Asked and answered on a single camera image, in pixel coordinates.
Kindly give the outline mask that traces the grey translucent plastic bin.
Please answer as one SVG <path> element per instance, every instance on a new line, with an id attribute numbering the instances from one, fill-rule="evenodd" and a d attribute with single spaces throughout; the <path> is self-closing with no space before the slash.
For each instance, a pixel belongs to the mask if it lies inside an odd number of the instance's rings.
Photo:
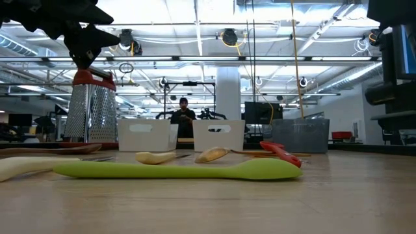
<path id="1" fill-rule="evenodd" d="M 272 122 L 272 140 L 292 153 L 326 153 L 330 120 L 277 119 Z"/>

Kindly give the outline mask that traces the black background monitor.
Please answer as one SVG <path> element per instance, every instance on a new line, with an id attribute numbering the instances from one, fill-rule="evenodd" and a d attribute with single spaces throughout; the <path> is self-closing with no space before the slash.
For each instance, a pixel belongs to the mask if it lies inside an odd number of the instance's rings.
<path id="1" fill-rule="evenodd" d="M 244 120 L 246 124 L 270 124 L 283 118 L 283 107 L 278 103 L 245 102 Z"/>

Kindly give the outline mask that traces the red silicone spoon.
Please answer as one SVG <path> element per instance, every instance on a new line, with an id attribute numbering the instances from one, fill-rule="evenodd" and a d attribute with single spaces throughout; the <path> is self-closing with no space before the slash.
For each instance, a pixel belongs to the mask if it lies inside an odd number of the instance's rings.
<path id="1" fill-rule="evenodd" d="M 268 141 L 260 141 L 260 145 L 264 150 L 270 151 L 274 153 L 277 157 L 281 160 L 287 161 L 288 163 L 292 163 L 293 165 L 300 168 L 302 166 L 302 162 L 296 156 L 291 153 L 288 153 L 284 150 L 284 146 L 274 142 Z"/>

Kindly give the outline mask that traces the black computer monitor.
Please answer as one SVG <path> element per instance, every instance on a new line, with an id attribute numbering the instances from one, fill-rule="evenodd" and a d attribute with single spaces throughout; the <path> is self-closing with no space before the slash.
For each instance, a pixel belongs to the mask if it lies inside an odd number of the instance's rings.
<path id="1" fill-rule="evenodd" d="M 416 58 L 411 50 L 405 26 L 393 27 L 392 34 L 396 79 L 405 83 L 416 82 Z"/>

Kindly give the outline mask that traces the dark brown wooden spoon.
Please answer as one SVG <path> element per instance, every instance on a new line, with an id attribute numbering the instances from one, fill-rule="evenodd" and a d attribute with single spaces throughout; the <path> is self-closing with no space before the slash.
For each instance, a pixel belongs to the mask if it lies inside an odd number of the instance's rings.
<path id="1" fill-rule="evenodd" d="M 0 155 L 14 155 L 22 153 L 46 153 L 46 154 L 57 154 L 57 155 L 75 155 L 75 154 L 89 154 L 100 150 L 101 144 L 89 144 L 85 146 L 78 146 L 72 148 L 7 148 L 0 149 Z"/>

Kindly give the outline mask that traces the red background container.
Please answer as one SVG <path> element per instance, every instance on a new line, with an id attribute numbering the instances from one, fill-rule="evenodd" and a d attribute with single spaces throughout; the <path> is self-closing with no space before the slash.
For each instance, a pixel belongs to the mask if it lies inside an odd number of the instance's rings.
<path id="1" fill-rule="evenodd" d="M 349 140 L 353 137 L 351 131 L 334 131 L 331 133 L 332 140 Z"/>

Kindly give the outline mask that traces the grey computer desk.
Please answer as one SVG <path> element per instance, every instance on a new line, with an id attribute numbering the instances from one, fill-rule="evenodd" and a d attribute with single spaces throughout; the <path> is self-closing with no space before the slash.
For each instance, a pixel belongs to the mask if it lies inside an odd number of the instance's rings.
<path id="1" fill-rule="evenodd" d="M 383 141 L 416 146 L 416 82 L 405 83 L 395 75 L 393 34 L 381 37 L 383 81 L 365 91 L 367 103 L 383 105 L 385 112 L 371 119 L 382 128 Z"/>

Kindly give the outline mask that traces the black background rig frame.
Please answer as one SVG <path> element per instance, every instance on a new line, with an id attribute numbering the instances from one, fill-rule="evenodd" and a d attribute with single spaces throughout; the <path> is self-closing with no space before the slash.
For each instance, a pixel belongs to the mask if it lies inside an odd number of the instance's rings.
<path id="1" fill-rule="evenodd" d="M 206 90 L 209 91 L 209 93 L 213 96 L 213 100 L 214 100 L 214 109 L 216 109 L 216 84 L 212 83 L 212 82 L 199 82 L 199 81 L 183 81 L 183 82 L 168 82 L 168 81 L 164 81 L 164 83 L 161 85 L 162 89 L 163 89 L 163 112 L 166 111 L 166 97 L 168 95 L 167 92 L 167 86 L 173 85 L 173 87 L 171 87 L 169 89 L 169 91 L 173 91 L 175 89 L 175 87 L 177 85 L 181 85 L 181 86 L 198 86 L 198 85 L 202 85 Z M 211 85 L 213 87 L 213 91 L 208 89 L 208 85 Z"/>

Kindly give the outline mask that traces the small dark background monitor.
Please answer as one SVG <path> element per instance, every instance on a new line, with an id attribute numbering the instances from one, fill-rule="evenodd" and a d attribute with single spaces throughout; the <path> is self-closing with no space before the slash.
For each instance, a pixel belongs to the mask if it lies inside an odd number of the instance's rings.
<path id="1" fill-rule="evenodd" d="M 30 127 L 33 124 L 33 115 L 10 113 L 8 124 L 14 127 Z"/>

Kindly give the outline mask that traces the green silicone spoon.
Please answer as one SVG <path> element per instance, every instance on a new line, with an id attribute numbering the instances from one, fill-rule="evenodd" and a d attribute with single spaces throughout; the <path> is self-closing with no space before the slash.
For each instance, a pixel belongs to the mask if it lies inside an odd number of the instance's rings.
<path id="1" fill-rule="evenodd" d="M 54 173 L 76 178 L 216 178 L 276 180 L 300 177 L 297 166 L 279 159 L 252 159 L 226 167 L 157 166 L 116 162 L 80 161 L 60 164 Z"/>

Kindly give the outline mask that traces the light wooden spoon thin handle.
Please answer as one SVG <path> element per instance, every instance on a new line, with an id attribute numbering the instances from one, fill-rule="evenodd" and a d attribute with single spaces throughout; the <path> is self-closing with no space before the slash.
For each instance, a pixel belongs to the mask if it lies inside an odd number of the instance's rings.
<path id="1" fill-rule="evenodd" d="M 272 157 L 272 158 L 278 158 L 274 153 L 272 152 L 266 152 L 266 151 L 236 151 L 228 148 L 220 148 L 215 147 L 208 150 L 205 150 L 202 152 L 199 156 L 196 157 L 195 162 L 196 163 L 208 163 L 211 161 L 215 161 L 228 153 L 236 153 L 240 155 L 250 155 L 254 157 Z M 307 153 L 292 153 L 294 156 L 298 157 L 310 157 L 311 154 Z"/>

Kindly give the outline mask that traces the white building column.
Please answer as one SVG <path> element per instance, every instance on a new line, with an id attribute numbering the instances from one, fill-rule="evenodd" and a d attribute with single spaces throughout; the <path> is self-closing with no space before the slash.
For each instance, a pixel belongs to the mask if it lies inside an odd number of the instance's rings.
<path id="1" fill-rule="evenodd" d="M 228 120 L 241 119 L 241 76 L 237 67 L 216 69 L 216 111 Z"/>

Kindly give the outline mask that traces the white plastic bin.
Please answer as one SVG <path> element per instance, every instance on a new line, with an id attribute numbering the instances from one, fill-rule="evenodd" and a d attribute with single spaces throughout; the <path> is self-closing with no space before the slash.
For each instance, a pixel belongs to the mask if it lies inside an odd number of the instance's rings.
<path id="1" fill-rule="evenodd" d="M 243 150 L 244 120 L 194 120 L 192 126 L 197 152 L 215 147 Z"/>
<path id="2" fill-rule="evenodd" d="M 176 149 L 178 125 L 170 120 L 119 119 L 118 148 L 122 152 L 167 152 Z"/>

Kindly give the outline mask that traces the black aluminium table frame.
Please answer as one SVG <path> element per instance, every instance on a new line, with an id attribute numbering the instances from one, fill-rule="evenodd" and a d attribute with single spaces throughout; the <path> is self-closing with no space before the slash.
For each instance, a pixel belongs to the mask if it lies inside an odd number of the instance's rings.
<path id="1" fill-rule="evenodd" d="M 101 151 L 103 150 L 118 150 L 118 143 L 98 143 L 102 144 Z M 49 143 L 0 143 L 0 149 L 7 148 L 73 148 L 84 146 L 81 142 L 49 142 Z M 193 150 L 193 143 L 177 143 L 177 150 Z M 244 150 L 263 150 L 260 144 L 248 143 L 244 144 Z M 366 145 L 366 144 L 328 144 L 328 151 L 341 150 L 341 151 L 356 151 L 365 153 L 380 153 L 386 155 L 405 155 L 416 157 L 416 146 L 388 146 L 388 145 Z"/>

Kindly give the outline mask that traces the person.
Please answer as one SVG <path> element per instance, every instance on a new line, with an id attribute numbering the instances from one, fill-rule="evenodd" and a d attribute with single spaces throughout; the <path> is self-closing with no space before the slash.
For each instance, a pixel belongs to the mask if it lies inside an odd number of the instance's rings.
<path id="1" fill-rule="evenodd" d="M 193 138 L 193 121 L 196 114 L 188 108 L 188 99 L 185 97 L 180 98 L 179 106 L 180 109 L 173 113 L 170 123 L 178 125 L 178 138 Z"/>

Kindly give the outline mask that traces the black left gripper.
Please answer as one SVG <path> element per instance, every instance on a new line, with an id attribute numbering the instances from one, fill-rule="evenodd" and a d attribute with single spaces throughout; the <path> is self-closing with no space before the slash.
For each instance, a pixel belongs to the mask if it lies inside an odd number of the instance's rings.
<path id="1" fill-rule="evenodd" d="M 117 36 L 94 26 L 114 21 L 97 3 L 98 0 L 38 0 L 30 8 L 33 18 L 28 22 L 28 30 L 41 29 L 54 40 L 63 36 L 70 57 L 78 68 L 86 69 L 102 47 L 120 43 Z"/>

